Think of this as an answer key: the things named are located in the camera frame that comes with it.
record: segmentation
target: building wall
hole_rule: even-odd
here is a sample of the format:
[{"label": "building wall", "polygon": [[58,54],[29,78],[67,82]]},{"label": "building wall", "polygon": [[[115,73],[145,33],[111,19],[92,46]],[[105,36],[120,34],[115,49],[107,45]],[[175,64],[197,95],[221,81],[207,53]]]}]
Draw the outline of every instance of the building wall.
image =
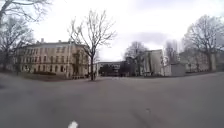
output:
[{"label": "building wall", "polygon": [[153,72],[154,74],[161,74],[162,58],[162,50],[146,51],[143,54],[142,74],[150,75],[151,72]]},{"label": "building wall", "polygon": [[164,70],[164,76],[184,76],[186,72],[182,64],[166,65],[162,70]]},{"label": "building wall", "polygon": [[80,45],[69,43],[36,44],[22,49],[21,71],[45,71],[58,75],[74,74],[73,66],[78,65],[78,74],[88,73],[88,56]]}]

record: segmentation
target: tree trunk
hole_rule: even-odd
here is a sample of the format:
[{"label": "tree trunk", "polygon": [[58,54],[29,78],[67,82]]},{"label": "tree trunk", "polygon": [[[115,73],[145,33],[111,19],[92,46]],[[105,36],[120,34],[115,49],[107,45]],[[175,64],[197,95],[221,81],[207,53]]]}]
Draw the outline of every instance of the tree trunk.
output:
[{"label": "tree trunk", "polygon": [[93,73],[93,56],[90,57],[90,76],[91,76],[91,81],[94,80],[94,73]]},{"label": "tree trunk", "polygon": [[4,55],[4,59],[3,59],[3,67],[2,67],[3,71],[6,71],[6,66],[8,64],[8,59],[9,59],[9,54],[8,54],[8,52],[6,52],[5,55]]},{"label": "tree trunk", "polygon": [[206,56],[207,56],[207,59],[208,59],[208,70],[209,71],[212,71],[212,58],[211,58],[211,54],[208,53],[208,54],[206,54]]}]

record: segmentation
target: white building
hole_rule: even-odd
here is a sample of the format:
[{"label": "white building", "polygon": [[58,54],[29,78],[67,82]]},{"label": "white building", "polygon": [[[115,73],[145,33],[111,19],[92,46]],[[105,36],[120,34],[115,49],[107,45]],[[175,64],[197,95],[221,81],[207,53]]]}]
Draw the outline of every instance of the white building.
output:
[{"label": "white building", "polygon": [[141,75],[162,75],[163,54],[162,50],[146,51],[142,55]]}]

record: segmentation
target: facade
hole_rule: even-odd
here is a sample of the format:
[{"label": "facade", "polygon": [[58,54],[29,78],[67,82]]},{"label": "facade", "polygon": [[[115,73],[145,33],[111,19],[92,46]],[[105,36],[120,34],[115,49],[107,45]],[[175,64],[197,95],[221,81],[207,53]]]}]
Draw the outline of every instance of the facade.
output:
[{"label": "facade", "polygon": [[15,63],[20,63],[22,72],[84,76],[88,73],[88,55],[82,47],[84,45],[68,42],[29,45],[19,49]]},{"label": "facade", "polygon": [[120,61],[116,61],[116,62],[98,62],[97,64],[96,64],[96,66],[95,66],[95,71],[96,71],[96,74],[97,74],[97,76],[100,76],[100,74],[99,74],[99,69],[101,68],[101,67],[103,67],[104,65],[112,65],[112,66],[114,66],[114,69],[115,69],[115,73],[117,73],[117,75],[118,75],[118,70],[120,69],[120,64],[121,64],[121,62]]},{"label": "facade", "polygon": [[185,65],[183,64],[169,64],[162,68],[163,76],[184,76],[186,73]]},{"label": "facade", "polygon": [[163,68],[162,50],[146,51],[142,55],[141,75],[162,75]]},{"label": "facade", "polygon": [[194,50],[180,53],[180,63],[185,65],[186,72],[207,71],[209,68],[206,55]]}]

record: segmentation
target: lamp post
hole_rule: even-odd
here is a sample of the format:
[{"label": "lamp post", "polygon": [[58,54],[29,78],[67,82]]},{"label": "lamp post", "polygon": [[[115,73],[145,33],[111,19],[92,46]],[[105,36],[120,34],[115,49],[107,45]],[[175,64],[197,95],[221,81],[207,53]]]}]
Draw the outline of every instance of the lamp post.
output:
[{"label": "lamp post", "polygon": [[67,74],[66,74],[66,76],[67,76],[67,78],[69,78],[69,76],[70,76],[70,72],[69,72],[69,70],[70,70],[70,56],[71,56],[71,39],[69,39],[69,45],[68,45],[68,61],[67,61]]}]

